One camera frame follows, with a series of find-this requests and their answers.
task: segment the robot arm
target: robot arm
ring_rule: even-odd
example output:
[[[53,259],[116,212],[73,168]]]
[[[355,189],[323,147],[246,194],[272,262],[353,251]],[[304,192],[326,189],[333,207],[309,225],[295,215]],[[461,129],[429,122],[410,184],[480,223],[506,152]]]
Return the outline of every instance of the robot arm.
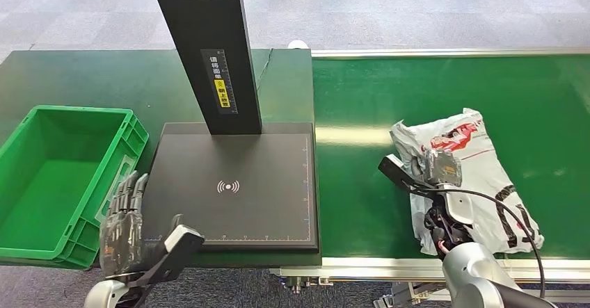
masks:
[[[141,239],[141,199],[147,175],[134,172],[119,185],[100,232],[100,264],[106,279],[86,296],[85,308],[140,307],[154,284],[177,279],[205,239],[172,220],[169,235],[160,241]]]
[[[479,243],[457,245],[442,266],[453,308],[555,308],[523,292]]]
[[[396,186],[432,200],[424,216],[438,257],[442,260],[454,308],[555,308],[542,299],[524,293],[502,270],[491,252],[473,242],[465,226],[473,224],[473,208],[468,195],[458,193],[461,165],[452,153],[427,150],[425,181],[403,169],[393,154],[379,164],[379,170]]]

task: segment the wireless symbol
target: wireless symbol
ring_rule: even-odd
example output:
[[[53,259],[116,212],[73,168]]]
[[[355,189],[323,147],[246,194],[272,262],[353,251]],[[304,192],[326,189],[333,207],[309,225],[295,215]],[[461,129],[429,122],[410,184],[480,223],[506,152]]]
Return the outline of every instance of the wireless symbol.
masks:
[[[225,183],[224,181],[219,181],[217,183],[217,192],[222,193],[223,191],[232,191],[236,193],[239,191],[239,181],[234,181],[233,183]]]

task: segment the yellow label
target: yellow label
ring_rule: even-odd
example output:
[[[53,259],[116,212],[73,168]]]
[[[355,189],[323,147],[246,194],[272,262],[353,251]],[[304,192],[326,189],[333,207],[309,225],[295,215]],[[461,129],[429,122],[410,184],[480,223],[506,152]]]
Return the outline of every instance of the yellow label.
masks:
[[[215,83],[215,89],[217,89],[217,97],[219,98],[219,104],[222,108],[230,108],[230,100],[228,98],[228,90],[225,88],[224,80],[213,80]]]

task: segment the table edge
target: table edge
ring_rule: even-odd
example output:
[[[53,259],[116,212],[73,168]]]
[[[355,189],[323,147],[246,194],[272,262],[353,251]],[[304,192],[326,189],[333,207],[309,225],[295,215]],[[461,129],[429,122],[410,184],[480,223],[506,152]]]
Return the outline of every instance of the table edge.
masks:
[[[542,56],[590,54],[590,47],[544,47],[519,49],[343,49],[312,50],[314,59],[354,59],[426,56]]]
[[[498,259],[499,265],[517,282],[538,282],[535,259]],[[590,283],[590,260],[544,259],[547,282]],[[322,258],[321,266],[282,266],[271,269],[281,277],[327,277],[334,280],[387,280],[444,282],[438,259]]]

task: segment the warning sticker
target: warning sticker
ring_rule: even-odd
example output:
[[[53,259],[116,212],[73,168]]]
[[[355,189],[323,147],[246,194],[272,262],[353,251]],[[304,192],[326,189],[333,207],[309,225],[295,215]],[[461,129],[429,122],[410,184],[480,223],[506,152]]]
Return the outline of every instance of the warning sticker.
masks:
[[[215,101],[219,113],[237,114],[238,108],[230,80],[228,63],[225,60],[225,52],[222,49],[202,49],[201,55],[216,94]]]
[[[219,97],[219,104],[222,108],[229,108],[230,100],[228,99],[228,90],[225,88],[224,80],[215,80],[215,89],[217,89],[217,97]]]

